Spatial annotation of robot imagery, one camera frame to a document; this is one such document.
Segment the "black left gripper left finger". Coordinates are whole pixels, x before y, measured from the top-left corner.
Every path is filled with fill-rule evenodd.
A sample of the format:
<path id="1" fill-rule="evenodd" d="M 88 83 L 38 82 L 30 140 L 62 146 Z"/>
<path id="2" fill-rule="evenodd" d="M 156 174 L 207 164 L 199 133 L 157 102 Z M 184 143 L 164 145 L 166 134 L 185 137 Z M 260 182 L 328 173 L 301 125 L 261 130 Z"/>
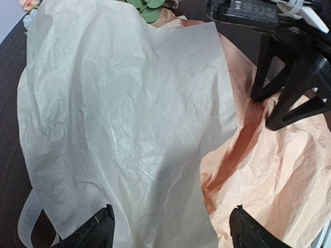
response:
<path id="1" fill-rule="evenodd" d="M 113 207 L 107 204 L 66 239 L 53 245 L 56 248 L 112 248 L 115 231 Z"/>

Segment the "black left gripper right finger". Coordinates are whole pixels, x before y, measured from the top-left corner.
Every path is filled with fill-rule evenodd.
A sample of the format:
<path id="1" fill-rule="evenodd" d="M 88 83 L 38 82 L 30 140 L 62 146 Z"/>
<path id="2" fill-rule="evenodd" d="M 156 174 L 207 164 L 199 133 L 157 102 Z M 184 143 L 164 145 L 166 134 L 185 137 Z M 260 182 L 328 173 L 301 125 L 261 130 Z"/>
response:
<path id="1" fill-rule="evenodd" d="M 258 223 L 242 205 L 233 209 L 229 224 L 235 248 L 290 248 Z"/>

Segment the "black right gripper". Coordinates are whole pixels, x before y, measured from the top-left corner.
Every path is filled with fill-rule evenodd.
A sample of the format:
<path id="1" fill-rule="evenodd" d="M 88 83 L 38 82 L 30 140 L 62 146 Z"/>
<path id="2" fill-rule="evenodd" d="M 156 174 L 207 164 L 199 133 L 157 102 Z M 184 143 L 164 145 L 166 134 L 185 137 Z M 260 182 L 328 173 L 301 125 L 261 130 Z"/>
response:
<path id="1" fill-rule="evenodd" d="M 262 102 L 283 89 L 266 127 L 277 131 L 329 112 L 330 35 L 290 18 L 263 18 L 255 29 L 261 31 L 262 39 L 250 98 Z M 271 79 L 267 76 L 274 58 L 283 67 Z"/>

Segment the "pink tissue paper sheet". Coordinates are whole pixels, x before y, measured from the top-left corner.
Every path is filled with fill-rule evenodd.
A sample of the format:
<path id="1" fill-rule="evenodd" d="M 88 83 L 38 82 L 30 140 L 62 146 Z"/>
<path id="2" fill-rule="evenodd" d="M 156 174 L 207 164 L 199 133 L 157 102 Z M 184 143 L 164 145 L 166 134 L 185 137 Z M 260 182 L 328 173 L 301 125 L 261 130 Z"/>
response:
<path id="1" fill-rule="evenodd" d="M 263 126 L 276 102 L 248 98 L 256 68 L 225 36 L 238 128 L 198 160 L 202 194 L 214 231 L 185 247 L 232 247 L 229 217 L 236 205 L 291 247 L 312 247 L 330 217 L 330 131 L 322 115 L 280 131 Z"/>

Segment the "white ribbon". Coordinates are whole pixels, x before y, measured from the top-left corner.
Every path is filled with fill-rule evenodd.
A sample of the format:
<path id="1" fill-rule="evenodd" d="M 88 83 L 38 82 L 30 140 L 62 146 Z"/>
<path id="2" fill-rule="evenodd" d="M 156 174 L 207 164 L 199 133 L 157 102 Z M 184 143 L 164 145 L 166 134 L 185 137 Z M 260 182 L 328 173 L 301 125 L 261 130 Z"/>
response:
<path id="1" fill-rule="evenodd" d="M 32 231 L 43 210 L 41 202 L 34 189 L 31 190 L 22 208 L 18 220 L 18 236 L 23 245 L 33 248 Z"/>

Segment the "beige pink wrapping paper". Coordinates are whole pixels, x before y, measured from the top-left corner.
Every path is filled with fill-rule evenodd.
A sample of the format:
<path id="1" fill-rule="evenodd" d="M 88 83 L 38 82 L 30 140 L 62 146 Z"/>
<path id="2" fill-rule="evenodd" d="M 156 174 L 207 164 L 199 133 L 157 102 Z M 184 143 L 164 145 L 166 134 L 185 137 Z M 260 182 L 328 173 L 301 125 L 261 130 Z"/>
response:
<path id="1" fill-rule="evenodd" d="M 213 22 L 154 27 L 118 1 L 43 1 L 18 86 L 20 143 L 61 238 L 106 204 L 114 247 L 217 247 L 200 163 L 237 128 Z"/>

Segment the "flower bunch pink blue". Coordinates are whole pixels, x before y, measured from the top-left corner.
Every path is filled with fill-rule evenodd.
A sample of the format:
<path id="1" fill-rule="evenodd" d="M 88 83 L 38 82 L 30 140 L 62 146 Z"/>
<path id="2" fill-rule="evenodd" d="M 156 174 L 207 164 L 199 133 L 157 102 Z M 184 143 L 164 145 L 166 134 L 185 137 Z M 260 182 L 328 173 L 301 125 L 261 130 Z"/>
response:
<path id="1" fill-rule="evenodd" d="M 161 17 L 162 8 L 176 9 L 180 1 L 166 0 L 123 0 L 123 3 L 132 5 L 147 23 L 154 23 Z M 37 10 L 41 1 L 26 0 L 19 1 L 20 7 L 24 12 L 32 14 L 33 10 Z"/>

